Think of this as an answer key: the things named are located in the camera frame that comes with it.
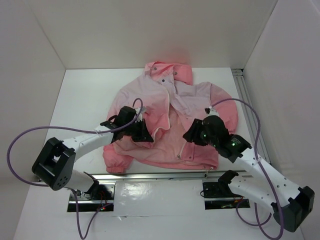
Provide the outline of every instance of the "clothing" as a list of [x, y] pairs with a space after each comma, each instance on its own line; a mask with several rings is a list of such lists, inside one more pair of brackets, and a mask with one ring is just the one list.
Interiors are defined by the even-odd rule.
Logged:
[[[154, 142], [133, 142], [129, 136], [103, 148], [109, 173], [123, 173], [133, 159], [171, 169], [216, 169], [218, 153], [212, 146], [198, 146], [183, 139], [195, 118], [206, 117], [205, 108], [231, 98], [222, 88], [202, 82], [192, 85], [192, 69], [177, 63], [152, 62], [144, 73], [124, 86], [116, 95], [107, 119], [123, 106], [141, 98], [147, 129]], [[236, 131], [238, 112], [234, 101], [215, 107], [230, 133]]]

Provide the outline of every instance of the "sleeve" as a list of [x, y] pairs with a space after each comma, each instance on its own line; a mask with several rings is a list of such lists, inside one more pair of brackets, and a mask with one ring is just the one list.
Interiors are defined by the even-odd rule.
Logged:
[[113, 144], [103, 147], [102, 156], [106, 165], [106, 171], [112, 174], [123, 174], [134, 159], [128, 155], [117, 154]]
[[[221, 87], [211, 84], [211, 105], [223, 99], [230, 98], [232, 97]], [[219, 116], [223, 120], [225, 127], [229, 130], [229, 133], [234, 134], [238, 126], [238, 111], [236, 102], [234, 100], [224, 101], [216, 105], [214, 108], [219, 113]]]

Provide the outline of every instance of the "white panel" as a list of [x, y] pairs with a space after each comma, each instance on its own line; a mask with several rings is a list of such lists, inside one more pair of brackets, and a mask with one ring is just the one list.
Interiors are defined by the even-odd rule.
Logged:
[[277, 0], [26, 0], [67, 69], [243, 68]]
[[[49, 187], [31, 186], [21, 214], [14, 240], [80, 239], [76, 214], [67, 212], [70, 191], [52, 191]], [[203, 199], [194, 204], [204, 205]], [[247, 221], [255, 222], [251, 208], [239, 210]], [[198, 215], [183, 216], [128, 216], [114, 217], [111, 212], [98, 213], [92, 222], [86, 240], [264, 240], [259, 228], [245, 225], [235, 209], [205, 210]], [[93, 212], [81, 212], [82, 232], [87, 229]], [[279, 225], [272, 219], [264, 226], [267, 233], [276, 236]], [[303, 240], [301, 230], [285, 231], [281, 240]]]
[[313, 2], [279, 0], [244, 69], [271, 162], [315, 191], [302, 224], [306, 240], [320, 236], [320, 12]]
[[[108, 110], [117, 92], [143, 72], [142, 69], [85, 69], [67, 70], [51, 119], [51, 126], [65, 126], [90, 130], [106, 120]], [[211, 82], [227, 91], [233, 98], [239, 98], [230, 68], [193, 68], [193, 82]], [[250, 134], [242, 106], [239, 102], [238, 127], [236, 134], [250, 142]], [[49, 129], [46, 139], [56, 137], [68, 139], [79, 133]], [[105, 174], [106, 166], [102, 147], [81, 157], [74, 165], [78, 171], [91, 174]], [[242, 170], [228, 159], [219, 157], [219, 171]], [[190, 172], [160, 168], [133, 161], [126, 173]]]
[[117, 181], [117, 216], [185, 216], [205, 211], [202, 180]]
[[[21, 0], [0, 1], [0, 233], [11, 240], [29, 186], [10, 173], [6, 153], [22, 131], [48, 125], [65, 68], [30, 9]], [[30, 179], [46, 131], [30, 133], [12, 150], [12, 165]]]

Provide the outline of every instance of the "pink shirt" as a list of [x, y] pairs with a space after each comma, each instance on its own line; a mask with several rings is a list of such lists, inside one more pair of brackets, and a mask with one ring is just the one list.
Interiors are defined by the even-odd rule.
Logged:
[[[117, 93], [107, 119], [141, 98], [147, 109], [143, 118], [154, 142], [133, 142], [125, 136], [105, 146], [103, 158], [109, 173], [124, 173], [133, 159], [171, 169], [217, 168], [218, 153], [212, 146], [198, 146], [182, 136], [195, 118], [206, 117], [205, 108], [231, 96], [209, 82], [192, 84], [189, 65], [152, 62], [146, 64], [141, 76]], [[235, 102], [223, 102], [215, 109], [229, 132], [234, 133], [238, 124]]]

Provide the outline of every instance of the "garment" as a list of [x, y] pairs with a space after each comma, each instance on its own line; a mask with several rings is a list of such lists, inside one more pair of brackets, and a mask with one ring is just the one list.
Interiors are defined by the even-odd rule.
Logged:
[[[141, 98], [147, 129], [154, 142], [133, 142], [129, 136], [103, 148], [109, 173], [123, 173], [133, 159], [141, 163], [171, 169], [216, 169], [218, 153], [212, 146], [198, 146], [183, 139], [195, 118], [206, 117], [205, 108], [230, 98], [222, 88], [202, 82], [192, 85], [192, 69], [177, 63], [152, 62], [144, 73], [124, 86], [116, 95], [107, 119], [121, 107]], [[238, 124], [234, 101], [215, 107], [230, 133]]]

